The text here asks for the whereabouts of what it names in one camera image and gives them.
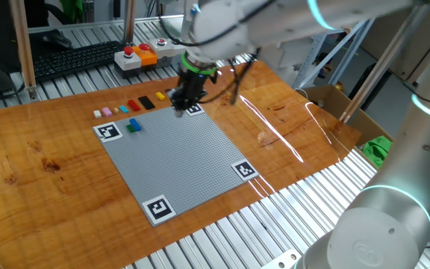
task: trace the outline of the white lego brick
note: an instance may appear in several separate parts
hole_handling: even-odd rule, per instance
[[[95,117],[96,119],[102,118],[101,111],[94,111],[94,117]]]

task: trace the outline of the wooden table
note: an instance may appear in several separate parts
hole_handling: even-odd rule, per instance
[[[232,80],[222,69],[210,95]],[[237,105],[205,111],[261,176],[152,227],[92,127],[95,119],[177,78],[0,110],[0,263],[4,268],[122,268],[344,158],[359,133],[308,102],[264,63],[243,81]]]

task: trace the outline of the emergency stop button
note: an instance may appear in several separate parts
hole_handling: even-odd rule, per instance
[[[139,45],[139,49],[143,50],[143,51],[149,51],[150,50],[150,46],[148,44],[142,43]]]
[[[124,48],[124,57],[126,58],[132,58],[132,53],[134,53],[134,49],[131,47],[125,47]]]

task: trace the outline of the vertical pole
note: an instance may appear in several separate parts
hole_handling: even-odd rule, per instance
[[[22,77],[24,78],[29,96],[31,99],[36,99],[36,79],[34,77],[33,57],[31,54],[31,44],[29,43],[24,0],[10,0],[10,5],[11,13],[13,14],[14,29],[16,30]]]
[[[302,79],[305,78],[306,73],[310,69],[314,60],[316,60],[317,55],[320,53],[321,47],[323,46],[327,35],[327,33],[321,33],[314,38],[313,44],[311,45],[310,54],[306,57],[306,61],[298,71],[298,75],[295,78],[295,82],[292,86],[293,89],[298,89],[301,87]]]
[[[134,44],[134,24],[136,0],[125,0],[124,39],[122,44]]]
[[[396,58],[401,51],[401,48],[405,45],[419,23],[423,20],[424,16],[429,11],[429,8],[430,5],[426,4],[423,6],[417,6],[412,10],[411,14],[409,14],[408,18],[401,25],[401,28],[398,30],[396,36],[394,36],[381,58],[379,58],[378,63],[363,83],[363,86],[361,86],[361,89],[358,91],[355,98],[349,103],[348,107],[343,112],[343,115],[341,115],[341,122],[347,123],[361,106],[366,96],[371,93],[379,79],[381,79],[381,76],[384,75],[387,68],[389,68],[393,63],[394,58]]]

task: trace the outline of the green object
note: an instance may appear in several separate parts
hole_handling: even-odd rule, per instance
[[[126,127],[127,127],[128,132],[130,132],[130,133],[135,132],[135,129],[131,124],[127,125]]]
[[[363,153],[375,166],[381,168],[392,143],[382,135],[367,142],[364,145]]]
[[[211,75],[216,70],[216,67],[214,67],[213,69],[210,69],[210,70],[200,70],[200,69],[194,67],[193,65],[189,64],[189,62],[187,61],[187,54],[186,53],[184,53],[182,55],[182,64],[186,68],[188,68],[190,71],[197,73],[197,74],[200,74],[200,75]]]
[[[64,14],[73,22],[82,18],[82,0],[60,0],[60,4],[63,6]]]

